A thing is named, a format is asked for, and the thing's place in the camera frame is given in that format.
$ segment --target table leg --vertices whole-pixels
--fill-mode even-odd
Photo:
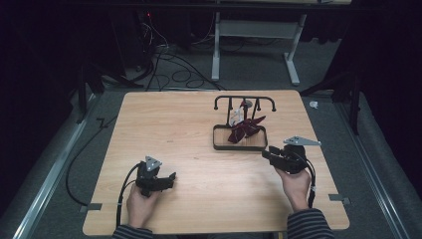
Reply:
[[[220,13],[215,13],[214,55],[212,58],[211,79],[217,82],[220,78]]]
[[[298,27],[297,27],[296,32],[295,32],[292,48],[288,53],[284,54],[285,62],[286,62],[286,65],[287,65],[288,71],[289,71],[289,75],[291,77],[291,81],[292,81],[292,84],[294,86],[298,86],[300,81],[299,81],[298,73],[296,72],[295,64],[293,63],[293,56],[295,55],[295,51],[296,51],[296,48],[297,48],[298,43],[299,43],[299,39],[300,39],[301,34],[302,34],[302,30],[304,29],[306,19],[307,19],[307,15],[303,14],[301,16],[301,19],[298,23]]]

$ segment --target striped sleeve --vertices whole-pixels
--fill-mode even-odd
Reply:
[[[112,239],[152,239],[152,232],[148,229],[133,228],[127,225],[118,226],[111,236]]]
[[[289,215],[289,239],[334,238],[325,217],[318,209],[311,208]]]

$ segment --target hand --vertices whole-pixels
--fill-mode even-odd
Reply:
[[[297,212],[309,209],[307,195],[311,184],[310,174],[306,170],[302,170],[296,174],[288,174],[278,168],[276,168],[276,172],[282,178],[283,188],[289,198],[293,211]]]
[[[143,228],[152,215],[155,202],[161,192],[154,191],[150,197],[140,194],[140,188],[135,184],[130,189],[130,195],[126,200],[129,214],[128,225],[134,228]]]

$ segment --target metal rail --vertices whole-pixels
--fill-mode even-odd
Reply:
[[[130,1],[102,1],[102,0],[64,0],[68,6],[97,7],[97,8],[142,8],[150,10],[177,10],[177,11],[208,11],[208,12],[280,12],[310,13],[310,12],[339,12],[351,14],[369,14],[383,10],[382,6],[359,7],[349,4],[315,4],[303,3],[141,3]]]
[[[348,114],[343,104],[334,104],[337,109],[338,114],[340,115],[342,121],[344,122],[345,127],[347,128],[348,133],[350,134],[351,139],[354,142],[356,150],[361,159],[361,164],[363,171],[368,179],[369,185],[375,194],[375,197],[379,203],[379,206],[384,213],[385,218],[387,219],[388,225],[390,226],[391,232],[395,238],[407,239],[410,238],[406,228],[404,227],[403,221],[397,213],[395,205],[391,200],[388,192],[385,190],[384,185],[382,184],[381,179],[379,178],[374,166],[371,163],[371,160],[366,153],[366,150],[358,137],[354,134],[352,128],[348,124]]]
[[[60,178],[62,177],[64,171],[66,170],[67,166],[71,161],[69,155],[74,145],[78,141],[78,138],[82,134],[87,124],[87,119],[90,117],[93,108],[98,102],[98,99],[99,98],[95,98],[94,94],[91,95],[90,101],[92,102],[92,107],[88,111],[88,114],[85,119],[81,123],[75,125],[69,142],[66,144],[65,148],[62,150],[59,157],[56,159],[55,163],[50,169],[50,172],[44,180],[44,183],[41,186],[40,190],[38,191],[37,196],[34,198],[24,219],[16,230],[13,239],[32,237],[32,234],[34,233],[35,228],[41,216],[43,215],[44,210],[46,209],[57,185],[59,184]]]

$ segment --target wooden table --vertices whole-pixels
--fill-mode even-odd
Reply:
[[[101,210],[88,212],[84,232],[110,235],[121,185],[130,169],[150,155],[163,162],[158,177],[177,172],[174,187],[162,192],[147,228],[156,234],[285,231],[292,212],[282,181],[258,151],[215,150],[213,126],[224,124],[227,99],[222,95],[270,97],[261,101],[256,118],[267,130],[268,144],[283,147],[285,138],[299,135],[317,140],[302,99],[296,91],[157,92],[125,96],[92,203]],[[233,100],[234,108],[240,100]],[[332,229],[349,222],[319,146],[306,146],[316,169],[316,199]],[[125,192],[124,203],[129,190]],[[122,207],[121,223],[127,222]]]

